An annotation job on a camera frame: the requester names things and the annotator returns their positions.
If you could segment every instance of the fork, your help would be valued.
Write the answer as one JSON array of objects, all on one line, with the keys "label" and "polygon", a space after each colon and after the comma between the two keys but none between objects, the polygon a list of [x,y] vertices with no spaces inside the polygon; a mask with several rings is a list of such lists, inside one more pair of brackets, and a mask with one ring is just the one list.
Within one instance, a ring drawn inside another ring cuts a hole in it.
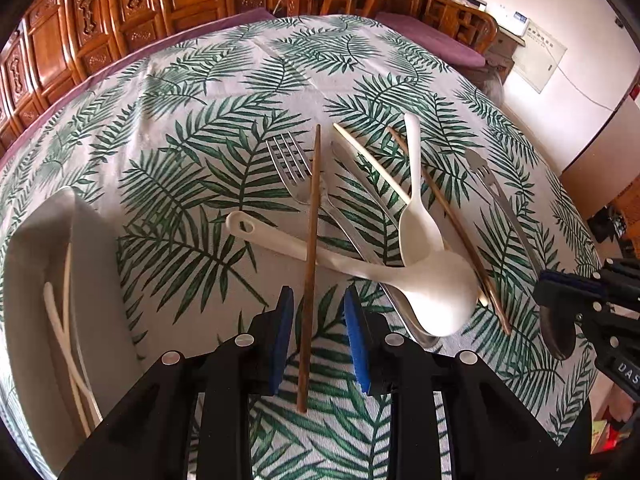
[{"label": "fork", "polygon": [[522,247],[529,257],[533,270],[539,276],[540,272],[542,272],[542,264],[540,264],[540,260],[538,259],[536,252],[533,250],[533,247],[531,247],[529,239],[527,238],[527,235],[520,225],[520,221],[513,212],[513,208],[511,207],[509,199],[504,194],[504,191],[500,187],[500,184],[498,184],[498,180],[496,179],[494,172],[491,171],[491,168],[489,168],[489,163],[484,160],[484,158],[482,158],[482,156],[480,156],[478,152],[475,152],[470,148],[467,148],[465,150],[465,158],[469,163],[469,169],[473,174],[480,177],[480,180],[482,180],[482,184],[484,184],[486,190],[494,198],[496,203],[500,206],[500,208],[506,215],[514,231],[516,231]]},{"label": "fork", "polygon": [[[291,133],[270,137],[266,143],[273,165],[284,187],[296,202],[310,205],[312,167],[300,144]],[[372,264],[382,264],[376,251],[367,243],[350,220],[331,202],[322,175],[320,176],[320,207],[338,224],[363,260]],[[404,294],[392,286],[383,283],[380,283],[380,286],[416,342],[425,349],[432,348],[439,338],[422,328]]]}]

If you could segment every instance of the spoon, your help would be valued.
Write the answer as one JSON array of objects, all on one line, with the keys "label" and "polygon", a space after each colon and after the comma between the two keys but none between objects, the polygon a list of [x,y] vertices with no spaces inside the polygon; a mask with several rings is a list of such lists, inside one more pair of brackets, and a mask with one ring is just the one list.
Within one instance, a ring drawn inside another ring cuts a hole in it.
[{"label": "spoon", "polygon": [[406,138],[409,147],[411,169],[411,200],[400,215],[400,255],[409,266],[444,250],[444,242],[438,225],[422,203],[420,193],[422,171],[420,170],[420,121],[411,113],[404,114]]},{"label": "spoon", "polygon": [[[243,211],[226,217],[226,228],[242,240],[297,260],[306,260],[306,244]],[[450,251],[433,251],[407,267],[386,267],[318,248],[316,262],[327,269],[401,290],[418,322],[434,336],[457,332],[471,318],[478,298],[476,274],[467,261]]]}]

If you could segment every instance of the silver bolt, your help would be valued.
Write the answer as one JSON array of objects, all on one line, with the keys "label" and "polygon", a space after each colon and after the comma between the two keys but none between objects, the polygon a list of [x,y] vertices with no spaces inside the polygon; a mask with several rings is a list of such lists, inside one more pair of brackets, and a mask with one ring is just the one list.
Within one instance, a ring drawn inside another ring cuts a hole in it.
[{"label": "silver bolt", "polygon": [[180,360],[180,354],[178,354],[178,352],[175,352],[174,350],[165,352],[162,355],[163,365],[167,365],[167,366],[175,365],[179,360]]},{"label": "silver bolt", "polygon": [[404,343],[404,337],[400,334],[396,334],[395,332],[393,334],[387,334],[385,336],[385,343],[389,346],[400,346]]},{"label": "silver bolt", "polygon": [[478,362],[478,356],[471,350],[460,352],[460,360],[465,365],[474,365]]},{"label": "silver bolt", "polygon": [[237,346],[251,346],[255,339],[251,334],[240,334],[236,336],[235,341]]}]

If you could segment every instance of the brown chopstick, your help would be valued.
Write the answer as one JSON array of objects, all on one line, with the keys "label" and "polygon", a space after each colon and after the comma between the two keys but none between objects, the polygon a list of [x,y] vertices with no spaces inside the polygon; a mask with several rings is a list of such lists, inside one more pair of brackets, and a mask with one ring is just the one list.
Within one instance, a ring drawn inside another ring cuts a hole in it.
[{"label": "brown chopstick", "polygon": [[[389,131],[389,133],[391,133],[391,135],[396,140],[396,142],[398,143],[398,146],[400,146],[400,149],[404,152],[404,154],[407,155],[409,153],[409,150],[407,148],[406,142],[404,142],[402,137],[398,135],[398,132],[396,132],[390,126],[388,126],[386,129]],[[502,330],[504,330],[504,333],[506,335],[511,335],[511,323],[509,322],[509,319],[504,313],[504,309],[502,307],[502,301],[500,300],[500,296],[498,296],[498,291],[495,290],[494,282],[492,282],[491,278],[489,277],[489,274],[486,272],[486,269],[482,264],[482,260],[480,258],[480,255],[478,254],[478,250],[476,250],[476,246],[473,244],[469,236],[466,234],[465,228],[460,222],[458,215],[456,214],[455,210],[452,208],[449,201],[443,195],[442,190],[440,189],[438,184],[436,184],[436,182],[432,179],[429,171],[427,171],[426,166],[423,164],[421,166],[422,166],[422,176],[424,177],[424,181],[427,183],[429,188],[431,188],[431,190],[433,191],[433,195],[436,197],[436,200],[440,203],[440,205],[444,209],[444,213],[449,216],[449,219],[451,220],[451,223],[453,224],[454,229],[458,233],[458,236],[460,236],[460,239],[462,240],[462,243],[464,244],[466,251],[469,253],[469,256],[471,256],[471,260],[473,261],[474,267],[476,268],[476,270],[478,271],[478,274],[480,275],[480,280],[482,281],[484,290],[489,296],[489,300],[494,306],[495,313],[498,316],[498,320],[500,320],[500,325],[502,326]]]},{"label": "brown chopstick", "polygon": [[311,332],[314,325],[314,288],[316,285],[316,245],[318,241],[318,209],[320,207],[320,124],[316,125],[316,143],[311,172],[311,206],[309,232],[306,241],[305,291],[302,298],[300,330],[300,364],[298,365],[298,411],[306,413],[311,362]]}]

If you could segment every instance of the table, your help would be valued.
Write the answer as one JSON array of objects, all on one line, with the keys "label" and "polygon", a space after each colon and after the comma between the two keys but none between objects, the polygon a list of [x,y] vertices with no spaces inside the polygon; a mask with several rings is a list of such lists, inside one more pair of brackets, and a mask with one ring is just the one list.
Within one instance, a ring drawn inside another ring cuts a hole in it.
[{"label": "table", "polygon": [[[513,323],[508,338],[492,309],[479,305],[468,325],[434,350],[478,352],[561,442],[593,383],[593,348],[578,334],[571,359],[561,363],[548,354],[531,298],[534,273],[502,212],[468,171],[465,148],[489,160],[546,267],[589,275],[599,264],[568,195],[513,124],[451,67],[373,20],[283,18],[176,40],[94,79],[26,134],[28,141],[0,170],[0,261],[29,213],[72,186],[118,231],[126,316],[145,367],[167,350],[212,351],[273,308],[283,284],[292,286],[296,303],[302,296],[303,266],[235,240],[223,224],[226,214],[242,208],[305,237],[306,212],[279,181],[265,139],[291,132],[311,149],[320,123],[327,150],[337,121],[408,187],[407,161],[384,128],[404,132],[402,112],[410,110],[420,117],[431,172],[460,209]],[[385,263],[400,262],[390,222],[329,151],[323,157],[335,202]],[[399,214],[398,197],[361,164]],[[433,196],[423,191],[445,238],[464,254]],[[355,254],[325,217],[319,235],[323,244]],[[352,282],[366,308],[402,331],[379,286],[318,270],[310,411],[301,416],[295,409],[296,329],[280,393],[251,404],[260,478],[386,475],[389,400],[360,392],[338,311]],[[12,390],[6,347],[0,348],[0,414],[46,473]],[[438,415],[446,460],[442,406]]]}]

